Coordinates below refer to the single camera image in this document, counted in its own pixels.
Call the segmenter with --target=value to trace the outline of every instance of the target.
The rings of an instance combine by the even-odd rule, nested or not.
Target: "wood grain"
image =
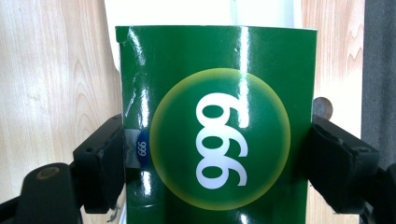
[[[315,97],[332,102],[331,121],[360,137],[364,0],[303,0],[304,27],[318,29]],[[336,215],[308,189],[307,223],[359,223],[358,216]]]
[[[318,29],[315,95],[332,101],[333,122],[359,136],[364,0],[303,0],[302,8],[304,26]],[[36,167],[71,162],[72,151],[121,105],[103,0],[6,0],[0,24],[3,202],[20,194]],[[358,222],[334,215],[313,190],[307,208],[308,223]]]

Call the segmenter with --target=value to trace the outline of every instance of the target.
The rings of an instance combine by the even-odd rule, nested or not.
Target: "blue label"
[[[136,140],[136,157],[141,168],[149,167],[149,132],[143,130]]]

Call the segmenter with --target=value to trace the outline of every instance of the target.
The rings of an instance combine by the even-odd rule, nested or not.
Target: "printed number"
[[[137,143],[137,154],[139,156],[146,156],[146,143],[145,142],[138,142]]]
[[[221,107],[223,113],[218,118],[208,118],[204,115],[207,106],[216,105]],[[196,107],[196,117],[204,128],[198,132],[195,145],[198,152],[204,157],[197,166],[196,176],[198,182],[207,189],[219,189],[228,180],[229,170],[235,170],[239,174],[238,186],[245,186],[248,175],[245,168],[238,161],[225,156],[229,147],[230,139],[235,140],[241,147],[239,157],[248,155],[248,144],[244,136],[232,127],[226,125],[230,118],[230,110],[234,108],[238,112],[245,111],[245,108],[235,97],[225,93],[210,93],[204,96]],[[204,139],[207,137],[218,137],[222,140],[222,145],[218,148],[207,148],[204,146]],[[207,167],[218,167],[221,175],[215,178],[206,177],[203,170]]]

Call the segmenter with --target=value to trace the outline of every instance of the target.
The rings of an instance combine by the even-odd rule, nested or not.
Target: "wooden surface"
[[[360,135],[363,0],[303,0],[303,25],[318,29],[316,96],[332,121]],[[120,113],[120,77],[103,0],[6,0],[0,5],[0,202],[23,178],[72,151]],[[308,223],[358,223],[338,216],[313,190]],[[106,223],[112,214],[84,216]]]

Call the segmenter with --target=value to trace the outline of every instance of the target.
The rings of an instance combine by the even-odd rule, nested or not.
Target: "green packaging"
[[[128,223],[305,223],[317,32],[122,26]]]

